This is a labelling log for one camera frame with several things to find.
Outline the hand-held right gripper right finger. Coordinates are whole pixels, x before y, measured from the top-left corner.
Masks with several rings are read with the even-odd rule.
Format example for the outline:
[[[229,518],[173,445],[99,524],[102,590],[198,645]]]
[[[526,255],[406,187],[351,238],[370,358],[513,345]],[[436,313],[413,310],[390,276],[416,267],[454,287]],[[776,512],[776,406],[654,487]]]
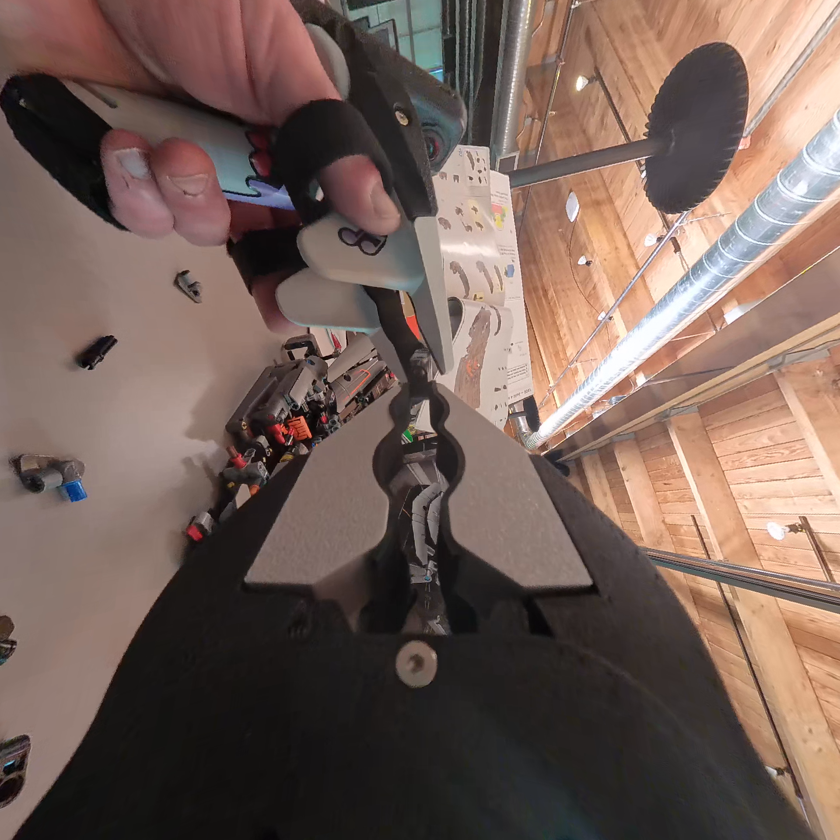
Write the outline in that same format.
[[[594,581],[531,457],[448,388],[433,384],[436,467],[447,488],[437,538],[454,634],[480,630],[499,607],[594,591]]]

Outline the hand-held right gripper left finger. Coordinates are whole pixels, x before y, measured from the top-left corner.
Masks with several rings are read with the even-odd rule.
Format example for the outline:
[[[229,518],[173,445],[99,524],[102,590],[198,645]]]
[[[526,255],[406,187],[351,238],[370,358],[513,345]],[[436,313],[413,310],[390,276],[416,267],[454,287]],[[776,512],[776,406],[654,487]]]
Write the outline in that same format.
[[[394,386],[306,457],[245,576],[250,590],[333,602],[360,629],[389,531],[390,485],[403,466],[402,411]]]

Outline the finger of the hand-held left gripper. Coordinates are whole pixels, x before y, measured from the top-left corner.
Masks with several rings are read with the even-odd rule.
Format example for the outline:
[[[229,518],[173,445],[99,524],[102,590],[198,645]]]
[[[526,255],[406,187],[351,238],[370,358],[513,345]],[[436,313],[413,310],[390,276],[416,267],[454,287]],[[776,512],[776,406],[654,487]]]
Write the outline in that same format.
[[[407,363],[416,349],[426,345],[409,327],[398,291],[373,287],[371,299],[380,323],[371,341],[386,367],[408,388]]]
[[[417,325],[439,373],[446,375],[453,368],[454,352],[437,219],[421,216],[413,225],[425,272],[425,279],[413,293]]]

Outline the grey toy brick car model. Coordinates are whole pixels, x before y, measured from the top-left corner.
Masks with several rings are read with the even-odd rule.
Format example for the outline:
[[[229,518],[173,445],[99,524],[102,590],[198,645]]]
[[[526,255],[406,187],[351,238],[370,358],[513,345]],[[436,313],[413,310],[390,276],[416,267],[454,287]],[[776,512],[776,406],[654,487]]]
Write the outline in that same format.
[[[361,625],[368,631],[398,632],[417,597],[413,574],[418,572],[406,556],[398,530],[403,509],[398,487],[406,469],[402,433],[412,411],[407,387],[400,385],[366,339],[357,339],[341,353],[323,356],[313,337],[305,334],[287,341],[282,350],[280,361],[259,374],[227,422],[233,445],[218,475],[218,502],[211,514],[218,526],[229,523],[243,528],[249,501],[259,502],[259,510],[253,511],[255,526],[265,534],[258,538],[246,575],[306,457],[394,386],[402,388],[402,413],[395,415],[401,432],[402,468],[390,485],[388,534],[375,554],[380,574]]]

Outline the person's left hand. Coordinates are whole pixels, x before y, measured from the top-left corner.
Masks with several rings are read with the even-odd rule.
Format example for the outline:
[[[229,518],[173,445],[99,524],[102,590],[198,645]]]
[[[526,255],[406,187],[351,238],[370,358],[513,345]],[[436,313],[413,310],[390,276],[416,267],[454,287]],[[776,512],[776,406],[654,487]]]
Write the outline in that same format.
[[[279,127],[309,102],[340,99],[286,1],[3,1],[1,39],[8,75],[179,92],[255,126]],[[220,246],[299,226],[293,212],[228,202],[214,163],[187,140],[113,130],[100,158],[109,210],[143,238]]]

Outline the building instruction booklet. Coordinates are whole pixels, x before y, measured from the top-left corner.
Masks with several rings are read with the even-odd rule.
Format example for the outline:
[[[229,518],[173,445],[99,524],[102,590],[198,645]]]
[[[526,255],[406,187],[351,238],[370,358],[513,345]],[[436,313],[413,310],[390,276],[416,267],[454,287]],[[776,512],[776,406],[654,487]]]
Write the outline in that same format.
[[[509,178],[487,148],[460,145],[434,177],[452,371],[440,382],[497,428],[533,396],[521,265]]]

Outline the metal ceiling conduit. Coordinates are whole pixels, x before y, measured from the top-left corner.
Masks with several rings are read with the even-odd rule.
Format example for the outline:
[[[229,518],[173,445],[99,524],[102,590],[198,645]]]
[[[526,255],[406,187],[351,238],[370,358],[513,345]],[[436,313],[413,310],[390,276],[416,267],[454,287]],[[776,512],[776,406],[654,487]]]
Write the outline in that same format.
[[[615,299],[612,306],[604,312],[604,317],[597,322],[590,336],[583,342],[582,346],[574,353],[570,361],[566,364],[565,368],[563,368],[562,372],[551,384],[541,404],[544,404],[549,400],[549,397],[554,394],[562,379],[570,370],[572,370],[577,365],[582,354],[588,349],[589,345],[593,342],[596,336],[598,336],[599,333],[603,331],[607,327],[607,325],[613,320],[613,316],[618,313],[625,298],[627,298],[628,294],[635,288],[636,284],[644,277],[644,274],[646,273],[648,268],[651,267],[654,260],[657,258],[662,249],[666,247],[667,243],[673,241],[679,229],[684,227],[688,223],[689,216],[693,212],[693,210],[693,208],[690,208],[680,213],[677,216],[676,220],[668,227],[668,229],[662,235],[662,237],[657,239],[654,249],[647,256],[644,263],[638,268],[636,274],[628,282],[628,284],[623,289],[618,298]]]

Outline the black toy brick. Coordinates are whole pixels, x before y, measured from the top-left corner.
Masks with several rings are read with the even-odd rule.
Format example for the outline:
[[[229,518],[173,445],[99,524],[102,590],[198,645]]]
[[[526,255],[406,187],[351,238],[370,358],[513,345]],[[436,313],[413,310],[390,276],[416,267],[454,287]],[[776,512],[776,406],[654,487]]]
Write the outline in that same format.
[[[118,344],[118,339],[109,334],[93,340],[75,357],[75,365],[84,371],[94,371]]]

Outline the grey brick with blue pin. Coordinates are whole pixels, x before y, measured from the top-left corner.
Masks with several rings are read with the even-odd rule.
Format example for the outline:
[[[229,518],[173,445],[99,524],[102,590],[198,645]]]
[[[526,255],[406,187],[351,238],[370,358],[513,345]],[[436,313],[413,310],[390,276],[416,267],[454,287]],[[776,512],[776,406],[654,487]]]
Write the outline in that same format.
[[[86,466],[77,458],[27,454],[11,458],[9,464],[21,485],[33,494],[55,490],[69,502],[88,498],[82,485]]]

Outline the black pole with toothed disc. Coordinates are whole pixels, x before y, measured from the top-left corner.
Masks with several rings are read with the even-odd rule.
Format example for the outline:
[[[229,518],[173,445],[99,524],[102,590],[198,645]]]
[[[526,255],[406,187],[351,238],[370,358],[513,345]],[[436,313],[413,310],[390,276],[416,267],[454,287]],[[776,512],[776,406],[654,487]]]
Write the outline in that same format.
[[[663,214],[686,213],[704,203],[728,173],[748,110],[749,77],[740,53],[729,43],[708,43],[669,72],[643,139],[516,170],[510,187],[642,162],[650,204]]]

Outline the grey ceiling ventilation duct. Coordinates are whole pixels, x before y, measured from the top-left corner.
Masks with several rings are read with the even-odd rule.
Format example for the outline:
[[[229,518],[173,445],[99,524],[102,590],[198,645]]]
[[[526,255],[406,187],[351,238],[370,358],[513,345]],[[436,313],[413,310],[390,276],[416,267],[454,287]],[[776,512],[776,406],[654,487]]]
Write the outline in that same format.
[[[490,161],[519,151],[518,136],[524,121],[524,89],[534,33],[543,22],[545,2],[504,1],[493,88]]]

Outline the chrome rail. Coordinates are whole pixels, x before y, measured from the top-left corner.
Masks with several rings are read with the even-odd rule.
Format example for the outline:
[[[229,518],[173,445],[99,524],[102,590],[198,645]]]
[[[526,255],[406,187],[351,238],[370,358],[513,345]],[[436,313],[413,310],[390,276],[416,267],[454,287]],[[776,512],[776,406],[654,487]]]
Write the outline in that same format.
[[[770,595],[783,601],[839,614],[839,584],[806,579],[801,576],[759,570],[748,566],[642,548],[661,569],[729,585],[745,591]]]

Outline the silver spiral ventilation duct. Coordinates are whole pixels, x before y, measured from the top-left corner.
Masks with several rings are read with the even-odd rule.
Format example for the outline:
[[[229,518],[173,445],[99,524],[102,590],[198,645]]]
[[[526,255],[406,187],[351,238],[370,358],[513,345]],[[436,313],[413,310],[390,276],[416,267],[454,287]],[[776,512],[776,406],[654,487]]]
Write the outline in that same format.
[[[780,170],[715,243],[621,339],[536,432],[520,433],[530,451],[547,444],[583,411],[761,267],[838,202],[839,112]]]

